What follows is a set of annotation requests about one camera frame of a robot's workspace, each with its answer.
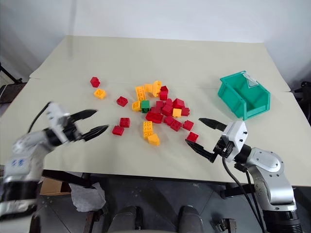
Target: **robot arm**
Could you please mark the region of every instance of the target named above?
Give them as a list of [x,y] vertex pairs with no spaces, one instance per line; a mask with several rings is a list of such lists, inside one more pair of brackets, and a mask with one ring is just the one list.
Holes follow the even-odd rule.
[[11,223],[13,219],[29,223],[25,219],[29,219],[36,211],[36,190],[43,171],[43,160],[48,153],[70,141],[88,141],[108,128],[108,125],[104,125],[86,134],[80,133],[75,121],[92,116],[96,110],[84,110],[70,115],[59,104],[51,102],[46,112],[50,127],[27,133],[12,146],[13,153],[4,171],[0,201],[1,227],[7,225],[6,222]]
[[217,155],[227,162],[235,162],[235,168],[247,169],[254,180],[255,194],[263,210],[263,218],[270,233],[302,233],[296,213],[296,203],[291,184],[284,174],[282,159],[272,151],[251,148],[245,144],[248,132],[242,121],[224,125],[218,121],[200,118],[211,128],[223,131],[213,153],[197,143],[186,140],[198,154],[212,163]]

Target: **black cable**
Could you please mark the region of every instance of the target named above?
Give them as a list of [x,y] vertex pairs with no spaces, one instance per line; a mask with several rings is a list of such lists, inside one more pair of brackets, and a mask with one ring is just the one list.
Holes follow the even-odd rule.
[[226,172],[228,173],[228,175],[235,181],[235,183],[237,183],[237,185],[239,186],[241,192],[244,194],[246,200],[248,201],[249,206],[251,207],[251,209],[252,209],[252,211],[253,211],[253,213],[254,213],[256,219],[257,219],[258,224],[260,225],[260,228],[261,228],[262,231],[264,232],[264,228],[263,228],[263,226],[260,224],[259,218],[258,218],[258,216],[257,216],[257,214],[256,214],[256,210],[255,210],[255,208],[254,208],[254,206],[253,206],[253,204],[252,204],[250,198],[249,198],[248,195],[246,194],[245,190],[243,189],[243,187],[242,187],[241,183],[238,181],[238,179],[230,172],[229,168],[227,167],[227,164],[225,163],[225,157],[223,157],[223,165],[224,165],[224,168],[225,168]]
[[43,107],[43,109],[38,113],[38,115],[34,118],[34,120],[31,122],[31,125],[30,125],[29,130],[27,131],[27,133],[30,133],[32,127],[34,126],[34,123],[38,120],[39,116],[41,116],[41,114],[48,108],[48,106],[49,106],[50,103],[51,103],[51,101],[48,102],[48,103]]
[[[252,183],[251,183],[251,178],[249,177],[249,173],[248,173],[248,171],[246,171],[245,173],[246,173],[249,189],[252,190]],[[263,228],[263,222],[262,222],[262,218],[261,218],[261,213],[260,213],[260,210],[259,210],[259,207],[258,207],[257,200],[255,198],[254,192],[252,192],[251,195],[252,195],[252,198],[253,198],[253,201],[254,201],[254,204],[255,204],[255,208],[256,208],[256,211],[257,211],[257,216],[258,216],[259,221],[260,221],[260,226],[262,226],[262,228]]]

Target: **lego brick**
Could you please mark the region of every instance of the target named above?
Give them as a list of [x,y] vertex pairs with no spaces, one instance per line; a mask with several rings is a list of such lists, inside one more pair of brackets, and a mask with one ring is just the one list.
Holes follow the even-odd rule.
[[154,97],[159,97],[161,86],[162,86],[161,81],[154,82],[153,88],[152,88],[152,94]]
[[167,100],[167,95],[168,95],[167,92],[165,92],[165,91],[160,91],[160,94],[159,94],[160,100]]
[[170,116],[173,111],[173,107],[170,105],[165,104],[162,108],[162,114],[166,116]]
[[160,124],[162,122],[163,115],[160,113],[148,112],[146,115],[146,120],[152,121],[153,123]]
[[161,113],[161,109],[157,108],[157,107],[151,107],[150,112],[151,113]]
[[144,139],[153,134],[152,121],[144,121],[142,126]]
[[141,110],[141,108],[140,108],[140,101],[139,100],[135,101],[134,103],[132,103],[132,109],[134,111],[137,111],[137,112]]
[[172,99],[167,99],[167,101],[165,101],[165,104],[173,106],[173,101]]
[[155,103],[155,106],[156,106],[156,108],[162,109],[162,108],[164,107],[164,102],[161,101],[161,100],[158,100],[158,101]]
[[182,126],[182,123],[174,119],[174,121],[171,124],[171,129],[177,132],[181,128],[181,126]]
[[183,128],[190,131],[193,125],[194,123],[192,121],[186,120],[183,124]]
[[94,96],[99,98],[99,99],[103,99],[105,98],[106,96],[106,92],[104,90],[101,90],[101,89],[97,89],[95,92],[94,92]]
[[124,132],[124,128],[119,125],[116,125],[112,130],[112,133],[114,135],[119,135],[119,136],[122,136],[123,132]]
[[187,137],[187,140],[188,141],[191,141],[191,142],[196,142],[196,139],[199,137],[199,135],[193,133],[193,132],[190,132],[190,134],[188,135]]
[[135,87],[135,90],[136,90],[137,100],[139,101],[146,100],[145,89],[143,86],[137,86]]
[[150,111],[150,102],[149,100],[143,100],[141,103],[140,103],[140,107],[141,107],[141,112],[142,113],[147,113]]
[[181,116],[181,109],[173,108],[173,117],[180,117]]
[[120,118],[120,126],[124,128],[130,127],[131,120],[130,118]]
[[180,100],[180,99],[175,99],[174,102],[173,102],[173,107],[174,108],[184,108],[185,107],[185,103],[183,100]]
[[190,109],[189,108],[181,108],[181,115],[182,116],[189,116],[190,115]]
[[118,99],[117,99],[117,104],[124,107],[126,104],[128,103],[128,100],[127,98],[124,98],[122,96],[120,96]]
[[152,145],[155,145],[155,146],[159,146],[160,145],[160,139],[159,137],[157,136],[156,133],[154,133],[153,135],[150,135],[148,136],[148,142]]
[[152,93],[153,85],[152,84],[145,84],[145,91]]
[[169,92],[169,90],[167,89],[166,86],[162,86],[161,89],[160,89],[160,91],[165,91],[165,92],[167,92],[167,93]]
[[101,84],[101,82],[99,81],[99,79],[97,77],[92,77],[90,82],[91,82],[93,87],[98,87],[99,84]]
[[172,116],[167,116],[164,119],[164,123],[166,123],[168,126],[170,126],[173,123],[173,121],[175,121],[175,119]]

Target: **green lego brick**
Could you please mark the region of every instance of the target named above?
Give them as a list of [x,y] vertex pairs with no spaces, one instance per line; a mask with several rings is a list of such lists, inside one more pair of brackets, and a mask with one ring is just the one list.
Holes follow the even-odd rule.
[[147,113],[150,111],[150,103],[149,100],[142,100],[141,101],[141,112]]

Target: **cardboard box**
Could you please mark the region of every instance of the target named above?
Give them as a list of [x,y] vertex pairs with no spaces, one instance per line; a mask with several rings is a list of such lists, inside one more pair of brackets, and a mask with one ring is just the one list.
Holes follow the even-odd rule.
[[45,196],[60,196],[70,194],[71,189],[68,183],[44,178],[40,190],[40,195]]

